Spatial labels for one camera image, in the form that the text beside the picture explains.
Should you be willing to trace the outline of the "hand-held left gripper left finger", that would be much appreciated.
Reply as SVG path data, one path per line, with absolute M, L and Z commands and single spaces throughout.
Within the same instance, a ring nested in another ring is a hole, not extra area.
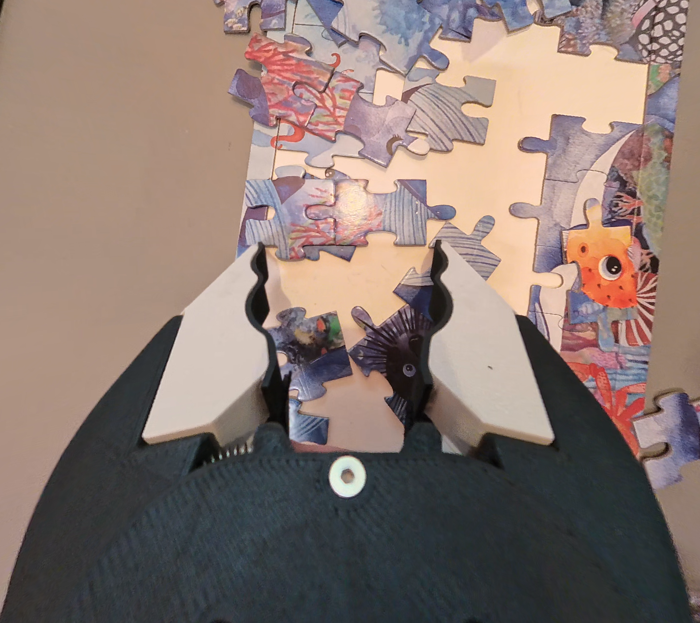
M 142 433 L 147 444 L 199 434 L 241 442 L 264 423 L 287 430 L 287 378 L 264 328 L 267 279 L 258 243 L 182 312 Z

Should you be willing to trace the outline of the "black sea urchin puzzle piece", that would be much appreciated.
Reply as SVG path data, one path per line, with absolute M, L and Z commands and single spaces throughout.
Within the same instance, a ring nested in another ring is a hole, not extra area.
M 381 323 L 361 306 L 351 316 L 365 334 L 349 349 L 349 357 L 365 376 L 378 372 L 388 381 L 391 396 L 384 400 L 407 433 L 421 420 L 426 403 L 421 360 L 432 323 L 409 304 Z

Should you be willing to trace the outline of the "orange print puzzle piece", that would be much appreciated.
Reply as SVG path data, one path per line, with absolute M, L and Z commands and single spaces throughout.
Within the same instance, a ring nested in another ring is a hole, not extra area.
M 565 260 L 577 265 L 581 291 L 601 306 L 633 309 L 638 302 L 638 273 L 631 255 L 631 223 L 620 220 L 605 224 L 596 198 L 584 202 L 582 213 L 584 224 L 562 234 Z

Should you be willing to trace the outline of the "lavender white whale puzzle piece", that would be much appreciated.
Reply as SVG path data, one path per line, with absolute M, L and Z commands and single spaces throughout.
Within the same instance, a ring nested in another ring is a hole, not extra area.
M 607 177 L 607 172 L 589 170 L 579 172 L 573 182 L 545 179 L 540 204 L 513 203 L 510 214 L 538 220 L 537 252 L 560 250 L 561 232 L 584 223 L 584 203 L 590 198 L 602 199 Z

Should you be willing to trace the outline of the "purple white sail puzzle piece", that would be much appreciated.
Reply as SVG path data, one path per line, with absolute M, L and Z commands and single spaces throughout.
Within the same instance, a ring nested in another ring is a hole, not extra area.
M 519 149 L 546 154 L 545 180 L 575 182 L 578 173 L 592 169 L 597 159 L 640 125 L 613 121 L 611 131 L 597 133 L 583 128 L 584 117 L 553 115 L 549 137 L 523 137 Z

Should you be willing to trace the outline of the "pale striped whale puzzle piece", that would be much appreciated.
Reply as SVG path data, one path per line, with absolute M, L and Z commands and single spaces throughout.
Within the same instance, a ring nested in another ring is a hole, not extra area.
M 451 86 L 439 83 L 438 74 L 438 70 L 416 67 L 405 78 L 401 100 L 415 109 L 407 131 L 424 137 L 435 152 L 451 151 L 454 142 L 484 145 L 489 120 L 467 115 L 463 106 L 491 107 L 496 81 L 465 76 L 462 85 Z

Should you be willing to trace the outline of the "purple eyelash puzzle piece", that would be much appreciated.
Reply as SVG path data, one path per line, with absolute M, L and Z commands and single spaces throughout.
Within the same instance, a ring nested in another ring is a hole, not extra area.
M 360 156 L 387 168 L 399 146 L 416 141 L 407 133 L 415 112 L 415 107 L 392 96 L 386 97 L 384 105 L 375 105 L 355 94 L 342 131 L 363 142 Z

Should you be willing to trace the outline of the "sea print puzzle board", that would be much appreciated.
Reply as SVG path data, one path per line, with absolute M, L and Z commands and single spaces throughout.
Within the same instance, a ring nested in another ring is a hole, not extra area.
M 655 456 L 664 449 L 656 444 L 640 449 L 632 421 L 643 414 L 652 353 L 657 286 L 660 279 L 664 215 L 669 190 L 678 87 L 683 62 L 690 0 L 644 0 L 633 16 L 635 37 L 648 64 L 621 61 L 617 50 L 601 44 L 583 57 L 558 52 L 560 28 L 546 19 L 539 0 L 528 0 L 533 15 L 529 26 L 509 31 L 501 22 L 475 20 L 469 41 L 443 39 L 442 26 L 432 48 L 448 56 L 446 70 L 426 59 L 412 69 L 438 70 L 437 81 L 460 86 L 465 76 L 496 81 L 493 105 L 468 103 L 463 111 L 489 120 L 482 146 L 454 142 L 449 152 L 435 152 L 415 133 L 416 141 L 399 146 L 384 168 L 358 154 L 363 142 L 341 134 L 336 146 L 349 155 L 333 155 L 329 166 L 306 163 L 307 154 L 276 147 L 291 126 L 273 127 L 253 120 L 247 180 L 275 178 L 281 166 L 302 166 L 307 178 L 367 180 L 367 190 L 389 193 L 399 179 L 425 180 L 427 203 L 456 208 L 451 220 L 427 222 L 427 245 L 395 245 L 389 232 L 367 235 L 368 245 L 307 246 L 306 258 L 284 261 L 266 246 L 270 278 L 266 285 L 269 314 L 264 325 L 278 325 L 276 315 L 302 307 L 307 317 L 337 312 L 349 349 L 364 337 L 351 316 L 363 307 L 381 323 L 405 305 L 393 291 L 404 275 L 430 267 L 429 244 L 445 223 L 471 233 L 483 216 L 493 216 L 493 230 L 483 244 L 501 263 L 486 282 L 509 303 L 516 314 L 528 317 L 532 286 L 558 287 L 561 277 L 536 272 L 538 220 L 510 214 L 510 205 L 539 205 L 545 181 L 546 154 L 519 149 L 526 136 L 549 137 L 553 115 L 584 117 L 583 128 L 605 134 L 610 123 L 640 125 L 594 163 L 591 170 L 607 172 L 600 203 L 603 221 L 628 220 L 633 228 L 631 255 L 636 263 L 637 306 L 611 309 L 593 302 L 580 289 L 580 273 L 567 294 L 560 351 L 565 363 L 593 394 L 621 433 L 636 458 Z M 303 0 L 287 2 L 285 29 L 266 36 L 282 41 L 286 34 L 313 42 L 320 55 L 320 40 L 311 39 L 310 19 Z M 386 97 L 401 100 L 405 78 L 380 60 L 372 103 Z M 398 439 L 398 418 L 385 402 L 391 396 L 388 381 L 378 372 L 365 376 L 349 357 L 352 376 L 325 384 L 326 394 L 302 402 L 303 414 L 328 417 L 328 443 L 302 443 L 316 449 L 369 447 L 374 441 L 386 448 Z

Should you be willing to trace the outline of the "red green coral puzzle piece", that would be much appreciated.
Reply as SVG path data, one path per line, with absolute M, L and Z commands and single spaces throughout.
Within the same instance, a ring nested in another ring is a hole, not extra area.
M 363 87 L 362 81 L 337 71 L 322 92 L 307 84 L 296 84 L 294 94 L 316 106 L 305 129 L 315 136 L 335 141 L 337 133 L 343 131 L 352 101 Z

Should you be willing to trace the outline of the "red coral purple puzzle piece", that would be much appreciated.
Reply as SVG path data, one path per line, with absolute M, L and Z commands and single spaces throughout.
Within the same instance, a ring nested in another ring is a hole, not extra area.
M 250 117 L 269 127 L 276 120 L 286 120 L 306 127 L 316 110 L 316 103 L 299 97 L 299 85 L 323 92 L 335 69 L 328 63 L 310 58 L 311 43 L 305 38 L 286 34 L 277 42 L 261 33 L 252 35 L 245 58 L 261 65 L 259 77 L 240 68 L 234 74 L 228 93 L 250 105 Z

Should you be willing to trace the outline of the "lavender coral puzzle piece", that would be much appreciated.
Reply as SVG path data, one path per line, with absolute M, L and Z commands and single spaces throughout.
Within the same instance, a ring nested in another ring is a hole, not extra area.
M 621 61 L 648 64 L 635 37 L 633 16 L 644 0 L 569 0 L 571 10 L 555 17 L 559 35 L 558 52 L 589 56 L 594 45 L 617 50 Z

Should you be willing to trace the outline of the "light blue anemone puzzle piece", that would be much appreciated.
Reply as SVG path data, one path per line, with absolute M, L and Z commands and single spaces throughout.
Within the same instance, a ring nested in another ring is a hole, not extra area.
M 431 46 L 441 22 L 421 0 L 344 0 L 333 27 L 353 42 L 362 36 L 378 41 L 384 48 L 380 60 L 404 76 L 421 58 L 438 70 L 450 63 Z

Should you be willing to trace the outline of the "blue wave puzzle piece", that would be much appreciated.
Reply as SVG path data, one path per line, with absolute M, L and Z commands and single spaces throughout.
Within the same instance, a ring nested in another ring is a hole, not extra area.
M 328 417 L 303 414 L 302 402 L 297 398 L 288 400 L 288 434 L 292 441 L 326 445 L 328 443 Z

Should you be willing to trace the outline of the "dark blue whale eye piece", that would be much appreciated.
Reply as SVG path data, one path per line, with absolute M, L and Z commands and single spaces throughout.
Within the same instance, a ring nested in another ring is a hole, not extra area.
M 252 244 L 262 243 L 275 248 L 280 260 L 305 258 L 300 240 L 309 223 L 303 198 L 310 180 L 302 166 L 281 166 L 275 175 L 275 178 L 246 181 L 238 256 Z

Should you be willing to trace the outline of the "blue red coral puzzle piece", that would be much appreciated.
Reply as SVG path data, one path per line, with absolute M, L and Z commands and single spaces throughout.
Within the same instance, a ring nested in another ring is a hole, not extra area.
M 375 232 L 397 236 L 397 225 L 390 214 L 394 192 L 370 192 L 367 185 L 367 180 L 336 180 L 334 203 L 309 205 L 304 213 L 313 221 L 333 220 L 334 245 L 366 246 L 367 235 Z

